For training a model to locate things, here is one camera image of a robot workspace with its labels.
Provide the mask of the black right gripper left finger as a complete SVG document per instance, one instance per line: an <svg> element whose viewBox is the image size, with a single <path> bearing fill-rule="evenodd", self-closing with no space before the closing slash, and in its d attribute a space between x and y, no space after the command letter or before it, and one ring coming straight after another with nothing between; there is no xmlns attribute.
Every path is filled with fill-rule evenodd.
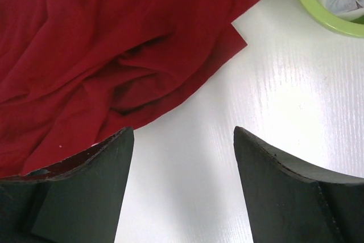
<svg viewBox="0 0 364 243"><path fill-rule="evenodd" d="M113 242L133 147L126 127L59 163L1 179L1 241Z"/></svg>

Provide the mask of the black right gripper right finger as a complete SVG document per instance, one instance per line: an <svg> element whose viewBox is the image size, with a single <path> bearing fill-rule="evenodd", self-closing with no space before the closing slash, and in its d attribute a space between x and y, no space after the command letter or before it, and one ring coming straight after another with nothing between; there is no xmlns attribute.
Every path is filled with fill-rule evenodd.
<svg viewBox="0 0 364 243"><path fill-rule="evenodd" d="M362 242L363 179L308 163L242 127L234 152L254 242Z"/></svg>

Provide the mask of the dark red t-shirt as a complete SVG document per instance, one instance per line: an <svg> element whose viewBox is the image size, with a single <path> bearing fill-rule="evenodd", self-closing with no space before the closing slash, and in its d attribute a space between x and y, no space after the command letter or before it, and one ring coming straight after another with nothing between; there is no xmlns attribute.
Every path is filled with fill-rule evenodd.
<svg viewBox="0 0 364 243"><path fill-rule="evenodd" d="M246 42L260 0L1 0L1 178L183 103Z"/></svg>

